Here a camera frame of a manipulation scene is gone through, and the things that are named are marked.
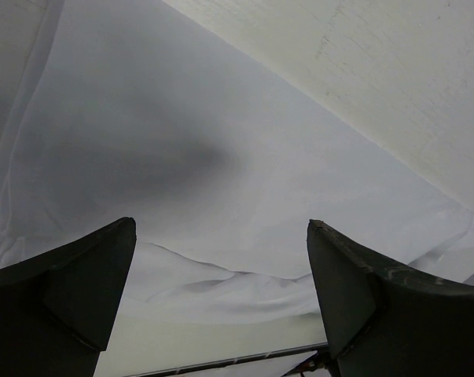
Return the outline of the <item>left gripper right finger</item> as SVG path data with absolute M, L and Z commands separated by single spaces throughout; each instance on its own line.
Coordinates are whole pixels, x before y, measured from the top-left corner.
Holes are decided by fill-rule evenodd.
M 310 221 L 307 251 L 334 376 L 474 376 L 474 286 Z

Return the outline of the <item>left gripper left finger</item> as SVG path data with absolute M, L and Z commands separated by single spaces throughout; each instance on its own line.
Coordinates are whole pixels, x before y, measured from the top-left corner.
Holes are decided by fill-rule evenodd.
M 0 269 L 0 376 L 92 376 L 135 245 L 135 220 L 121 218 Z

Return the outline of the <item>white t shirt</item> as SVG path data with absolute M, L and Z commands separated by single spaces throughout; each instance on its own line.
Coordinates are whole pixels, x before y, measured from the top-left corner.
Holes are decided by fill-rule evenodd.
M 318 312 L 307 225 L 451 280 L 474 213 L 158 1 L 0 1 L 0 269 L 121 217 L 120 305 L 244 324 Z

